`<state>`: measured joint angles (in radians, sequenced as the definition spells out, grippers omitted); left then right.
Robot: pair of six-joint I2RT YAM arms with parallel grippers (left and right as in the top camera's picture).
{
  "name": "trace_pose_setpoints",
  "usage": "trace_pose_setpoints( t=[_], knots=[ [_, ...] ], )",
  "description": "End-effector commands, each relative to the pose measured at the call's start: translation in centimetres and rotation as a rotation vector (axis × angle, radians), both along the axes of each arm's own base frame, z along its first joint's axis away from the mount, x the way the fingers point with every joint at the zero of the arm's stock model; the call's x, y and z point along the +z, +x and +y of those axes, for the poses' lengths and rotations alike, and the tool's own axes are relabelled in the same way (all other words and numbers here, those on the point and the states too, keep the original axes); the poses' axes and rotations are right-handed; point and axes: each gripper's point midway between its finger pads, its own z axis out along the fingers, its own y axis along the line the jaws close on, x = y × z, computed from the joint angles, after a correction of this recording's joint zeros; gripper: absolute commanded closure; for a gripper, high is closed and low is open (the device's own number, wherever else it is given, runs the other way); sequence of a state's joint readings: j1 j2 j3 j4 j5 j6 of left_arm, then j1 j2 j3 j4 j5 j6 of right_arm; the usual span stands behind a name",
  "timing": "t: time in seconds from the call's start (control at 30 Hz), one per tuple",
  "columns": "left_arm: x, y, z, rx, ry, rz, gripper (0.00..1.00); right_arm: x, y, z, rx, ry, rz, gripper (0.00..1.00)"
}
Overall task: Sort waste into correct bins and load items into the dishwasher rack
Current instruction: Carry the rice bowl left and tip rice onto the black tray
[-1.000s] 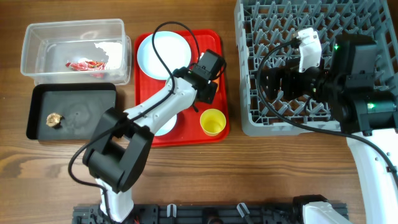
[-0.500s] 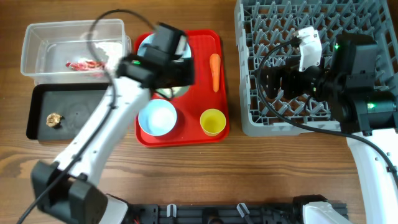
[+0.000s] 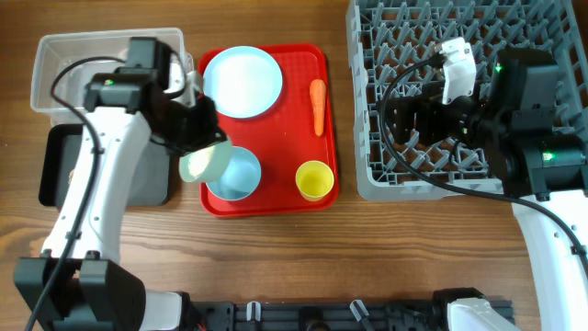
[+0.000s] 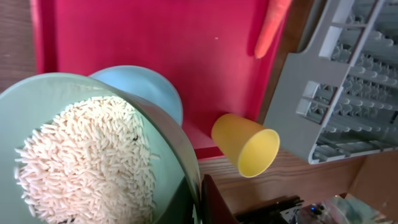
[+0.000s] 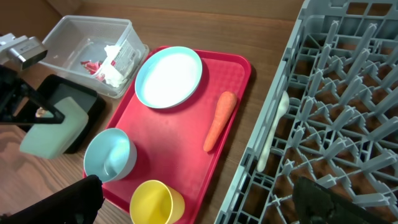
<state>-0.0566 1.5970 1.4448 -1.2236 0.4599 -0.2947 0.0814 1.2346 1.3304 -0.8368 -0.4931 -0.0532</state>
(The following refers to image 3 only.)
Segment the white tissue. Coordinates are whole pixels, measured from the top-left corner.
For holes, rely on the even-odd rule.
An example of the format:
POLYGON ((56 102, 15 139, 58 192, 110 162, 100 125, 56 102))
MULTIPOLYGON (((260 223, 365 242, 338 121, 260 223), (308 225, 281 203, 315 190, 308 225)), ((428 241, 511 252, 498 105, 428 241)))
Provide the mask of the white tissue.
POLYGON ((174 93, 184 86, 183 67, 178 62, 172 62, 170 67, 169 87, 166 93, 174 93))

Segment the yellow plastic cup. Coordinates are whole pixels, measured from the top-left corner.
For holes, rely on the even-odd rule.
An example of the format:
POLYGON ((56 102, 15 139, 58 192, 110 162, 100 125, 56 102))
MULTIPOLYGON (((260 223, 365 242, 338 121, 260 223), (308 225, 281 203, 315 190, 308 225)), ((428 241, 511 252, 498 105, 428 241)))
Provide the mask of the yellow plastic cup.
POLYGON ((295 183, 305 200, 322 200, 334 187, 334 172, 324 162, 311 160, 299 166, 295 183))

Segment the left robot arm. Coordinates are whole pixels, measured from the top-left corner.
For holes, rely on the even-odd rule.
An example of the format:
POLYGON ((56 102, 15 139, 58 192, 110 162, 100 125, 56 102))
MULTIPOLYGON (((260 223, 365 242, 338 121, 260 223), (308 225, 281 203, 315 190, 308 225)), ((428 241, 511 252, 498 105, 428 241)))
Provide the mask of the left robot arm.
POLYGON ((199 330, 182 291, 149 291, 120 263, 120 230, 134 173, 153 136, 179 153, 192 181, 225 171, 232 142, 213 101, 184 83, 171 91, 177 53, 152 37, 130 40, 115 71, 96 74, 82 107, 82 144, 60 215, 38 257, 22 257, 15 285, 29 325, 46 330, 199 330))

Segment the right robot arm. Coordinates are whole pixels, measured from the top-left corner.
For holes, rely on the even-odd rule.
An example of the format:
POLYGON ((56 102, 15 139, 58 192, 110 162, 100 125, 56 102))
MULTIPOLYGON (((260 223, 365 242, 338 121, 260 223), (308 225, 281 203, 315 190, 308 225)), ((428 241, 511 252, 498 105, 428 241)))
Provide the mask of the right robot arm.
POLYGON ((486 154, 502 182, 498 200, 512 205, 526 242, 540 323, 545 330, 587 326, 587 145, 554 130, 558 66, 551 54, 498 54, 491 93, 480 97, 468 49, 427 60, 445 77, 437 95, 396 98, 386 90, 379 127, 394 152, 411 131, 426 141, 447 137, 486 154))

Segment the small light blue bowl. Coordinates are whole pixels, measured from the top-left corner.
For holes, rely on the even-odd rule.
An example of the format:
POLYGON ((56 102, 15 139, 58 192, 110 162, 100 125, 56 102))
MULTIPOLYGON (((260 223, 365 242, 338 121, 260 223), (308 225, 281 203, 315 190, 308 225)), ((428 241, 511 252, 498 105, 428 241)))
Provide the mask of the small light blue bowl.
POLYGON ((233 146, 232 157, 224 173, 206 186, 221 200, 243 200, 257 189, 261 175, 261 164, 255 154, 246 148, 233 146))

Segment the green bowl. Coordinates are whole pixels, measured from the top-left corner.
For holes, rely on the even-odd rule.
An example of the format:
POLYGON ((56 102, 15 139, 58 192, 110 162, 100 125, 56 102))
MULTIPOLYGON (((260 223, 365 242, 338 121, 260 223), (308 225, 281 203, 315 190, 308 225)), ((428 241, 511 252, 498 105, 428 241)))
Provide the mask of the green bowl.
POLYGON ((187 183, 211 182, 219 179, 232 158, 232 141, 221 143, 188 153, 179 158, 179 176, 187 183))

